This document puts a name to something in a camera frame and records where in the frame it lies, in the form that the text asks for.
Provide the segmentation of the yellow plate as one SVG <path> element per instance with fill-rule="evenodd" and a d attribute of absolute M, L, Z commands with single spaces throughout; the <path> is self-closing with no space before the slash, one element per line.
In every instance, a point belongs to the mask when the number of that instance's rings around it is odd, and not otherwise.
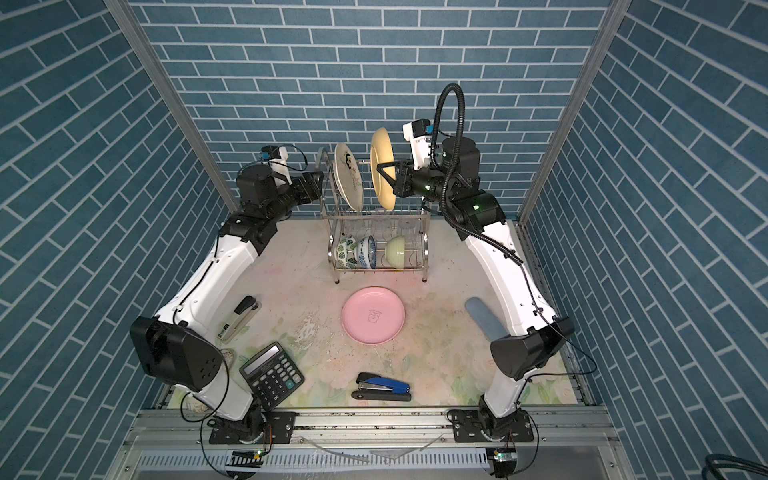
<path fill-rule="evenodd" d="M 394 154 L 389 133 L 386 128 L 379 128 L 372 137 L 370 150 L 370 168 L 374 191 L 381 207 L 393 211 L 396 196 L 389 179 L 396 178 Z"/>

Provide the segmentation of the white plate with painted design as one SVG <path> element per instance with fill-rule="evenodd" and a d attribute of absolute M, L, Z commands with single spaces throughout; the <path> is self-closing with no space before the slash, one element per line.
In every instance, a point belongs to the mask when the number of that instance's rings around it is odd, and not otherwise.
<path fill-rule="evenodd" d="M 345 143 L 334 150 L 333 170 L 336 186 L 348 206 L 356 212 L 362 210 L 364 191 L 356 158 Z"/>

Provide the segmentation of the steel two-tier dish rack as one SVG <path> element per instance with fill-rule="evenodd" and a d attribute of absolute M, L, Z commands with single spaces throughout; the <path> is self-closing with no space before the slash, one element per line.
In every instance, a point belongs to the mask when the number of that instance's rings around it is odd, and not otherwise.
<path fill-rule="evenodd" d="M 333 281 L 338 284 L 346 273 L 391 273 L 419 272 L 421 280 L 428 280 L 429 252 L 428 233 L 430 215 L 417 205 L 386 211 L 373 205 L 366 198 L 362 210 L 353 211 L 337 189 L 333 155 L 322 147 L 316 154 L 316 167 L 327 170 L 323 184 L 323 196 L 320 199 L 322 218 L 330 229 L 327 260 Z M 377 267 L 375 269 L 340 269 L 335 265 L 334 250 L 341 238 L 353 236 L 357 242 L 372 235 L 376 240 Z M 389 267 L 384 258 L 386 243 L 396 236 L 406 239 L 405 268 L 395 270 Z"/>

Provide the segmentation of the pink plate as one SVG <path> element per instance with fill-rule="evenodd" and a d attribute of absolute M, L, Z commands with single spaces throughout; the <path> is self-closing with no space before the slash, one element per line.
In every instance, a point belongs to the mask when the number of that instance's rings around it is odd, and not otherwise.
<path fill-rule="evenodd" d="M 353 293 L 341 310 L 344 332 L 364 345 L 379 345 L 396 337 L 404 327 L 406 310 L 400 297 L 384 287 L 366 287 Z"/>

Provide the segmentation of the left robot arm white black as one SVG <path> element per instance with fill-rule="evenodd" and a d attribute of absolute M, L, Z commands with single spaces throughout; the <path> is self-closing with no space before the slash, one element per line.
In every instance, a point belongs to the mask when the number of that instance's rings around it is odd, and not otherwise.
<path fill-rule="evenodd" d="M 243 420 L 253 408 L 253 396 L 234 383 L 214 342 L 224 327 L 256 304 L 247 273 L 278 223 L 294 207 L 321 197 L 323 174 L 303 171 L 291 177 L 275 165 L 260 163 L 242 169 L 236 183 L 241 207 L 221 226 L 207 258 L 166 305 L 151 317 L 138 317 L 130 328 L 148 376 L 193 394 L 228 421 Z"/>

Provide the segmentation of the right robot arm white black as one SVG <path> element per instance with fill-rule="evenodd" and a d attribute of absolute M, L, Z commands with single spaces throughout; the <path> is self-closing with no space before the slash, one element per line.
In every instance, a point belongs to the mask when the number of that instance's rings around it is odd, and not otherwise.
<path fill-rule="evenodd" d="M 514 415 L 528 381 L 546 366 L 573 334 L 572 321 L 560 318 L 529 277 L 516 252 L 517 237 L 496 198 L 480 187 L 480 152 L 469 138 L 446 138 L 440 147 L 425 137 L 411 142 L 413 157 L 394 158 L 389 134 L 372 138 L 371 175 L 377 196 L 418 196 L 436 202 L 445 221 L 473 253 L 500 302 L 504 335 L 491 343 L 496 365 L 480 409 L 499 423 Z"/>

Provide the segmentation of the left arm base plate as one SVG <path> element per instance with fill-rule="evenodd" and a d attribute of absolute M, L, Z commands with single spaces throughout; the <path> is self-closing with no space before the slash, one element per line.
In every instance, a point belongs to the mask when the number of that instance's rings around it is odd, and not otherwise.
<path fill-rule="evenodd" d="M 294 412 L 250 411 L 242 420 L 212 417 L 206 423 L 212 429 L 212 445 L 288 444 L 297 414 Z"/>

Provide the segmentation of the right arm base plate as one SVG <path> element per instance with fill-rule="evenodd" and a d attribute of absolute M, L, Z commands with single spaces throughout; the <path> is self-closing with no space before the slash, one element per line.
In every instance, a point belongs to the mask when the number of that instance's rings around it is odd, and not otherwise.
<path fill-rule="evenodd" d="M 457 443 L 479 442 L 532 442 L 533 426 L 525 410 L 518 410 L 503 418 L 494 417 L 490 410 L 450 409 L 446 418 L 452 426 Z"/>

